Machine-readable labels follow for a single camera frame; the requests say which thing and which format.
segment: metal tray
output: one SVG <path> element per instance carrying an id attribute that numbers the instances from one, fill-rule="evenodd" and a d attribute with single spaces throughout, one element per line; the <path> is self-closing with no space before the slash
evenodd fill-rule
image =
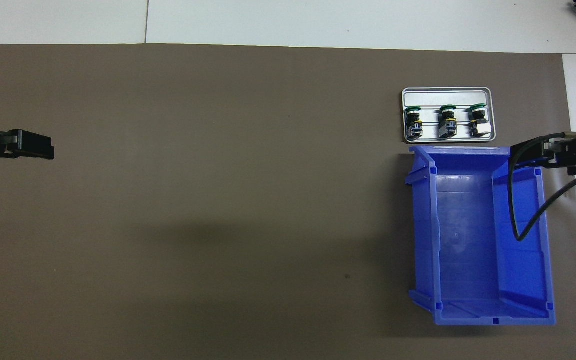
<path id="1" fill-rule="evenodd" d="M 404 128 L 404 140 L 409 144 L 422 143 L 448 143 L 448 142 L 491 142 L 496 137 L 495 117 L 493 114 L 492 95 L 486 87 L 463 87 L 463 88 L 405 88 L 401 93 L 402 120 Z M 471 105 L 485 103 L 486 118 L 490 122 L 491 132 L 482 137 L 473 137 L 469 129 L 471 121 L 468 109 Z M 454 111 L 457 119 L 457 134 L 448 139 L 438 137 L 439 108 L 443 105 L 455 105 Z M 406 113 L 407 107 L 420 107 L 420 120 L 423 121 L 423 133 L 417 139 L 406 137 Z"/>

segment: black cable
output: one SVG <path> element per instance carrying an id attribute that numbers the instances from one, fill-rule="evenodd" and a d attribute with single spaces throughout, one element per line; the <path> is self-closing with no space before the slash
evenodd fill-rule
<path id="1" fill-rule="evenodd" d="M 514 234 L 514 238 L 519 240 L 519 230 L 517 228 L 517 219 L 515 218 L 515 199 L 513 196 L 513 179 L 515 174 L 515 167 L 523 155 L 528 149 L 532 148 L 535 145 L 541 144 L 544 141 L 549 141 L 550 139 L 557 139 L 557 138 L 564 138 L 566 134 L 564 132 L 557 132 L 555 134 L 544 135 L 540 137 L 536 137 L 531 141 L 526 142 L 524 146 L 519 148 L 517 152 L 512 155 L 510 160 L 508 161 L 508 207 L 510 208 L 510 224 L 512 224 L 512 233 Z"/>
<path id="2" fill-rule="evenodd" d="M 528 221 L 528 225 L 526 225 L 524 230 L 521 232 L 521 235 L 517 238 L 517 241 L 518 242 L 524 241 L 524 239 L 528 236 L 530 230 L 533 228 L 533 226 L 535 226 L 537 221 L 539 221 L 539 218 L 542 216 L 542 214 L 544 214 L 544 212 L 546 212 L 548 207 L 550 207 L 550 205 L 553 205 L 555 200 L 560 198 L 563 194 L 566 194 L 567 191 L 573 189 L 574 187 L 576 187 L 576 179 L 567 183 L 566 186 L 559 189 L 559 191 L 555 192 L 553 196 L 551 196 L 546 202 L 544 202 L 543 205 L 541 205 L 541 207 L 539 208 L 539 210 L 537 210 L 537 212 L 535 212 L 535 214 L 532 216 L 530 221 Z"/>

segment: white floor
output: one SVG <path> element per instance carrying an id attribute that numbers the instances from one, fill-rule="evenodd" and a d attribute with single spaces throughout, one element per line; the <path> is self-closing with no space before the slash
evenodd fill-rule
<path id="1" fill-rule="evenodd" d="M 576 130 L 576 15 L 566 0 L 0 0 L 0 44 L 231 44 L 562 53 Z"/>

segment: brown mat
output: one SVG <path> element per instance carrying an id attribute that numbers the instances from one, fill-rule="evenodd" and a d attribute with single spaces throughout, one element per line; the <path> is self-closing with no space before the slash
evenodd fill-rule
<path id="1" fill-rule="evenodd" d="M 576 196 L 549 210 L 558 324 L 413 304 L 406 87 L 486 86 L 510 146 L 568 130 L 562 57 L 0 45 L 0 359 L 576 359 Z M 564 171 L 545 171 L 553 193 Z"/>

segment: blue plastic bin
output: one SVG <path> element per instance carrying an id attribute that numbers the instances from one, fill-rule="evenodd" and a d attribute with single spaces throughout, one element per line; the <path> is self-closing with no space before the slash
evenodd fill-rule
<path id="1" fill-rule="evenodd" d="M 438 325 L 554 325 L 546 216 L 518 242 L 509 148 L 413 146 L 414 303 Z M 515 171 L 519 229 L 544 203 L 541 168 Z"/>

